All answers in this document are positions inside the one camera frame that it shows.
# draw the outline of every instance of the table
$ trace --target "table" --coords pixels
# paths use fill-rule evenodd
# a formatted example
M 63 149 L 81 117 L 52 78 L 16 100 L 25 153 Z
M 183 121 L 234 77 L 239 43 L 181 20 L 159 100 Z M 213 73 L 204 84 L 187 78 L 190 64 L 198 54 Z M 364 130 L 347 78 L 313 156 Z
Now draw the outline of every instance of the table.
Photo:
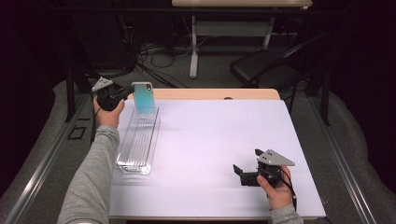
M 310 7 L 311 0 L 172 0 L 174 7 Z M 198 35 L 222 36 L 264 36 L 262 48 L 267 49 L 274 27 L 275 18 L 268 21 L 197 21 L 192 16 L 191 39 L 192 54 L 190 78 L 197 78 Z
M 233 172 L 233 164 L 255 171 L 255 148 L 271 148 L 294 161 L 290 170 L 299 214 L 326 216 L 288 110 L 275 90 L 155 89 L 154 96 L 161 127 L 151 173 L 123 175 L 115 167 L 110 218 L 269 219 L 262 189 L 241 186 Z M 225 97 L 234 100 L 221 100 Z M 121 138 L 133 106 L 132 99 L 126 101 Z

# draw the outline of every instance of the white tabletop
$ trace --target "white tabletop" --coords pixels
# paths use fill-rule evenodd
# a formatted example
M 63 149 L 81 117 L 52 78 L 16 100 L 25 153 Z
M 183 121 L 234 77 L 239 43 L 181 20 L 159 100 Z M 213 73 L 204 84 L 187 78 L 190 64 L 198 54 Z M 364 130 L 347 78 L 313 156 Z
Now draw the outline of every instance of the white tabletop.
M 172 0 L 174 7 L 310 7 L 311 0 Z
M 305 218 L 325 217 L 290 115 L 280 100 L 157 100 L 161 127 L 150 175 L 113 173 L 110 217 L 130 219 L 268 219 L 258 187 L 243 187 L 233 164 L 255 172 L 255 148 L 269 148 L 296 163 L 290 167 Z M 126 101 L 123 137 L 132 115 Z

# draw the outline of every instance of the person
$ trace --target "person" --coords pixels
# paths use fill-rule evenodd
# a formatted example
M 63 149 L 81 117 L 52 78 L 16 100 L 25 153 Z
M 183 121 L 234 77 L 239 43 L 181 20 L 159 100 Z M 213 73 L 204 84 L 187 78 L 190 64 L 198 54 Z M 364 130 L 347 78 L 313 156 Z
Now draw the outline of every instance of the person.
M 100 109 L 96 97 L 93 99 L 99 127 L 90 151 L 67 189 L 58 223 L 108 223 L 113 162 L 120 144 L 117 128 L 124 107 L 121 100 L 113 111 L 105 111 Z M 290 183 L 289 169 L 285 166 L 282 170 L 282 178 Z M 273 224 L 303 223 L 291 203 L 289 188 L 279 184 L 274 189 L 262 176 L 257 181 L 267 193 Z
M 282 166 L 282 178 L 290 185 L 291 175 L 287 166 Z M 292 195 L 290 189 L 280 182 L 275 188 L 262 176 L 257 176 L 257 182 L 267 193 L 268 202 L 270 204 L 271 218 L 273 224 L 300 224 L 304 220 L 295 211 L 292 203 Z
M 124 107 L 121 100 L 113 111 L 105 111 L 93 99 L 99 127 L 66 192 L 58 223 L 108 223 L 113 162 L 120 144 L 117 128 Z

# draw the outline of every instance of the white table leg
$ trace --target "white table leg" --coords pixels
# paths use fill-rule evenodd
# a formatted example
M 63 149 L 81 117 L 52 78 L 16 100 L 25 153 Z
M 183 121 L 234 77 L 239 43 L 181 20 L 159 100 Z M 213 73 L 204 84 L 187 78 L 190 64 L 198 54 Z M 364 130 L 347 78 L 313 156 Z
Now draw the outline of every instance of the white table leg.
M 191 67 L 190 67 L 190 78 L 197 78 L 197 68 L 198 68 L 198 50 L 197 50 L 197 28 L 195 16 L 192 16 L 191 23 L 192 32 L 192 55 L 191 55 Z
M 274 22 L 275 22 L 275 18 L 270 18 L 270 20 L 268 22 L 267 34 L 265 35 L 264 43 L 262 43 L 262 48 L 263 49 L 268 49 L 268 45 L 270 43 L 272 30 L 274 28 Z

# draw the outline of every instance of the phone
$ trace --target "phone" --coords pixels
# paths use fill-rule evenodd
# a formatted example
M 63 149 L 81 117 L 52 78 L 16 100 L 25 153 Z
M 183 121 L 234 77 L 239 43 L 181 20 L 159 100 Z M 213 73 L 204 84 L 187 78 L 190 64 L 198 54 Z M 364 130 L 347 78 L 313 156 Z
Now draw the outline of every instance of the phone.
M 150 82 L 133 82 L 134 107 L 138 114 L 154 113 L 154 94 Z

